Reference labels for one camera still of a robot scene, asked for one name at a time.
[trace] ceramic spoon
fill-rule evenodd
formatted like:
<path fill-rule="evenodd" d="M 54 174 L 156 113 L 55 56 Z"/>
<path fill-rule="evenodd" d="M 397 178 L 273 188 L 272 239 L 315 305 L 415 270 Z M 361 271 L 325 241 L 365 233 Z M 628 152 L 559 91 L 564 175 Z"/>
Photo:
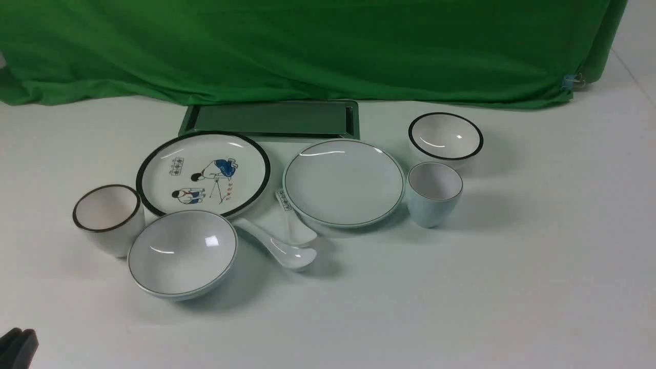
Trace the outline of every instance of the ceramic spoon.
<path fill-rule="evenodd" d="M 317 257 L 317 251 L 311 248 L 298 248 L 290 246 L 285 242 L 276 240 L 271 237 L 265 230 L 254 225 L 244 218 L 238 218 L 232 221 L 232 224 L 239 227 L 251 236 L 262 242 L 262 245 L 274 256 L 276 261 L 285 268 L 292 271 L 300 272 L 314 261 Z"/>
<path fill-rule="evenodd" d="M 308 242 L 317 238 L 317 232 L 314 232 L 310 227 L 306 226 L 289 205 L 287 195 L 281 188 L 276 191 L 276 198 L 280 207 L 285 213 L 285 224 L 287 225 L 287 241 L 294 246 L 300 248 L 304 247 Z"/>

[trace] cup with black rim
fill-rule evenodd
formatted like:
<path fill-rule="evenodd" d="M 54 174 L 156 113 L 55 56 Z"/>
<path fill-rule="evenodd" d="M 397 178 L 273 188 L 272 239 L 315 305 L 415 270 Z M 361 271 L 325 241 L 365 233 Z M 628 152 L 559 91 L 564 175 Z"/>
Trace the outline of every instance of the cup with black rim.
<path fill-rule="evenodd" d="M 126 257 L 146 222 L 137 192 L 123 184 L 108 184 L 77 201 L 73 223 L 102 251 Z"/>
<path fill-rule="evenodd" d="M 448 165 L 420 163 L 408 172 L 407 207 L 412 220 L 424 227 L 440 225 L 462 195 L 462 177 Z"/>

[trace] rectangular tray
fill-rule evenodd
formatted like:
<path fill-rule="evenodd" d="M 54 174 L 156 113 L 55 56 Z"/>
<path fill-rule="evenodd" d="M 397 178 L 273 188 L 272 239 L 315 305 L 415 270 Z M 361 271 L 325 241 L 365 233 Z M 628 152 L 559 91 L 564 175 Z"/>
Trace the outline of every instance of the rectangular tray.
<path fill-rule="evenodd" d="M 178 136 L 202 131 L 265 137 L 359 139 L 358 104 L 352 100 L 294 100 L 190 106 Z"/>

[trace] light blue cup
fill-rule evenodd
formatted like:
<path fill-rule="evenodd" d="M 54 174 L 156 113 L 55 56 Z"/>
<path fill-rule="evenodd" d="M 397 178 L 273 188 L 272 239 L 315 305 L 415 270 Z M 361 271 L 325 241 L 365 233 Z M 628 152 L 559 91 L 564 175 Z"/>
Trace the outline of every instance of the light blue cup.
<path fill-rule="evenodd" d="M 426 162 L 408 173 L 407 206 L 410 218 L 424 228 L 438 226 L 460 200 L 462 178 L 448 165 Z"/>

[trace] green backdrop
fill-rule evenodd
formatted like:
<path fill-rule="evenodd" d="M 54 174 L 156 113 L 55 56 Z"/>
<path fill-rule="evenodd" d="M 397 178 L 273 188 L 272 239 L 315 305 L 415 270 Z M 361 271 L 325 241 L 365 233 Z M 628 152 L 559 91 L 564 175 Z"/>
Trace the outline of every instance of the green backdrop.
<path fill-rule="evenodd" d="M 146 95 L 539 108 L 602 74 L 626 0 L 20 0 L 0 3 L 0 100 Z"/>

